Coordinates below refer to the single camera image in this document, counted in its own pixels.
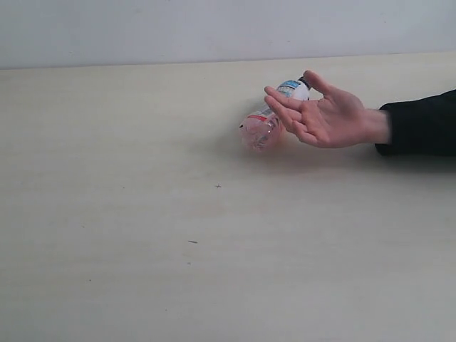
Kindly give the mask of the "person's open hand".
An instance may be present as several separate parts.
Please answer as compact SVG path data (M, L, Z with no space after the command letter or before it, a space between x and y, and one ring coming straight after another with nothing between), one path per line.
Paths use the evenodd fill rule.
M322 98L299 101L269 86L265 88L264 98L284 128L302 143L319 148L343 148L390 142L386 112L366 108L354 94L331 85L313 71L305 71L304 80Z

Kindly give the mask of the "black sleeved forearm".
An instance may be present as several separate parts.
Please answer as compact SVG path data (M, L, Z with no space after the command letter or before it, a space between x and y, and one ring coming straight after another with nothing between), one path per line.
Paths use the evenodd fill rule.
M382 156L455 156L455 91L420 100L387 103L390 140L376 144Z

